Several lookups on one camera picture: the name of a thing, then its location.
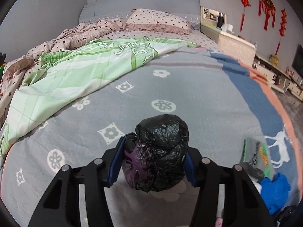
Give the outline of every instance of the drawer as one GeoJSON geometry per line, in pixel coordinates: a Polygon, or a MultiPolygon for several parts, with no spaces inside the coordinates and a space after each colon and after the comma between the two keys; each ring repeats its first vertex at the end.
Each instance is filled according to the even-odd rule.
{"type": "Polygon", "coordinates": [[[269,81],[272,81],[275,77],[274,72],[271,72],[270,70],[267,70],[265,67],[262,67],[260,65],[257,66],[256,70],[262,73],[269,81]]]}
{"type": "Polygon", "coordinates": [[[301,94],[301,90],[299,90],[299,88],[297,88],[296,85],[294,85],[293,83],[291,83],[288,88],[291,89],[297,95],[301,94]]]}

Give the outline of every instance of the green blanket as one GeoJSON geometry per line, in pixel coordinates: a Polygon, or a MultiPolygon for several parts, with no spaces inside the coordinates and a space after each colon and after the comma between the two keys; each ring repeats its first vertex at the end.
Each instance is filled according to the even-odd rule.
{"type": "Polygon", "coordinates": [[[16,90],[0,146],[0,165],[11,146],[58,110],[153,58],[197,45],[170,39],[94,40],[74,51],[47,53],[40,69],[16,90]]]}

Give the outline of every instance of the blue cloth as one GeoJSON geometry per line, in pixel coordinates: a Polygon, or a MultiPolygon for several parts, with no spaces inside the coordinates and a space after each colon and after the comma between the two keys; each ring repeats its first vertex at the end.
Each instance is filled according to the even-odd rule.
{"type": "Polygon", "coordinates": [[[290,185],[287,178],[281,173],[278,173],[272,181],[267,177],[263,178],[260,184],[262,186],[261,197],[272,215],[285,204],[290,185]]]}

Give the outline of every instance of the wall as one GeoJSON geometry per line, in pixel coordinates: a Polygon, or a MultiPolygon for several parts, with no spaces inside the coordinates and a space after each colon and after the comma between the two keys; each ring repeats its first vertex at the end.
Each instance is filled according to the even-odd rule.
{"type": "Polygon", "coordinates": [[[0,26],[0,51],[6,61],[78,24],[87,0],[17,0],[0,26]]]}
{"type": "Polygon", "coordinates": [[[243,13],[243,5],[240,0],[200,0],[202,6],[219,10],[228,14],[228,23],[234,26],[234,32],[242,35],[250,42],[257,42],[257,52],[269,57],[275,54],[278,42],[280,40],[280,22],[281,10],[285,7],[287,12],[287,24],[285,37],[282,38],[281,46],[278,53],[279,66],[285,70],[287,66],[291,66],[297,45],[303,44],[303,26],[293,9],[286,0],[272,0],[277,10],[275,27],[272,28],[271,19],[267,31],[264,30],[265,14],[258,16],[259,0],[251,0],[251,7],[247,7],[245,11],[245,21],[243,30],[240,33],[240,22],[243,13]]]}

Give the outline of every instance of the blue gripper pad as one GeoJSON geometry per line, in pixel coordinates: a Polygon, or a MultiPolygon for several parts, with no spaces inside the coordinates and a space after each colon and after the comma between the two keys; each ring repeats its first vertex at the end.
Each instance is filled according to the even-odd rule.
{"type": "Polygon", "coordinates": [[[183,168],[184,168],[184,171],[186,174],[187,181],[189,181],[192,184],[192,186],[194,187],[197,184],[197,179],[196,179],[196,175],[195,175],[194,163],[193,163],[188,151],[186,152],[183,168]]]}
{"type": "Polygon", "coordinates": [[[122,161],[124,160],[124,144],[125,137],[121,137],[115,148],[116,152],[109,166],[108,183],[110,186],[112,186],[118,179],[118,175],[122,166],[122,161]]]}

